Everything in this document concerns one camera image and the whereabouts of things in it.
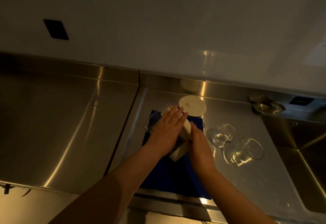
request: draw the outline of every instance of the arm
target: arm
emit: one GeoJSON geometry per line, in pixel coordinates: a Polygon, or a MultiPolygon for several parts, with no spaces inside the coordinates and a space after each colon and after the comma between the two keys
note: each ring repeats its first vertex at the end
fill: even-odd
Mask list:
{"type": "Polygon", "coordinates": [[[132,196],[157,162],[173,148],[188,113],[174,106],[147,143],[68,205],[50,223],[118,223],[132,196]]]}
{"type": "Polygon", "coordinates": [[[193,141],[189,143],[190,162],[204,188],[229,224],[275,224],[220,174],[203,132],[191,122],[193,141]]]}

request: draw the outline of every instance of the glass cup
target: glass cup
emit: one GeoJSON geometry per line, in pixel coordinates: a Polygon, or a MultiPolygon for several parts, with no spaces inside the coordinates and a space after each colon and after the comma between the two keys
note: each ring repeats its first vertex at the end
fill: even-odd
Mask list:
{"type": "Polygon", "coordinates": [[[252,138],[243,138],[231,153],[231,161],[238,166],[251,160],[260,160],[264,157],[262,146],[252,138]]]}
{"type": "Polygon", "coordinates": [[[223,123],[222,125],[219,125],[216,129],[214,129],[212,134],[212,140],[214,145],[221,148],[227,141],[232,141],[234,135],[235,129],[231,125],[223,123]]]}

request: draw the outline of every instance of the stainless steel sink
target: stainless steel sink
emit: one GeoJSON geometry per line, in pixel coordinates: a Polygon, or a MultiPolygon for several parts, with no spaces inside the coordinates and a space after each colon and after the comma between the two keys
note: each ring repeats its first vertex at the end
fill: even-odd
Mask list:
{"type": "Polygon", "coordinates": [[[262,119],[305,207],[326,213],[326,124],[262,119]]]}

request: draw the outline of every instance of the right hand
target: right hand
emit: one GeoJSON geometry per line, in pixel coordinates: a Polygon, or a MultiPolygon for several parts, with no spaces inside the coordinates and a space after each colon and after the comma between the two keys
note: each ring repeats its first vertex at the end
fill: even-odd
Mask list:
{"type": "Polygon", "coordinates": [[[206,176],[216,170],[214,157],[204,133],[190,122],[192,141],[188,142],[189,158],[192,168],[199,177],[206,176]]]}

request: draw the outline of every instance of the left hand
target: left hand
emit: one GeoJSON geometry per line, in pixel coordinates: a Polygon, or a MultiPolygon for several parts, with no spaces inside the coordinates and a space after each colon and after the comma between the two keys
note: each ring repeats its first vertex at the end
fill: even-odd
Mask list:
{"type": "Polygon", "coordinates": [[[160,158],[167,155],[172,150],[177,141],[178,134],[188,117],[188,112],[182,115],[183,107],[178,110],[177,108],[177,105],[173,106],[173,108],[158,121],[146,143],[149,146],[153,146],[160,158]]]}

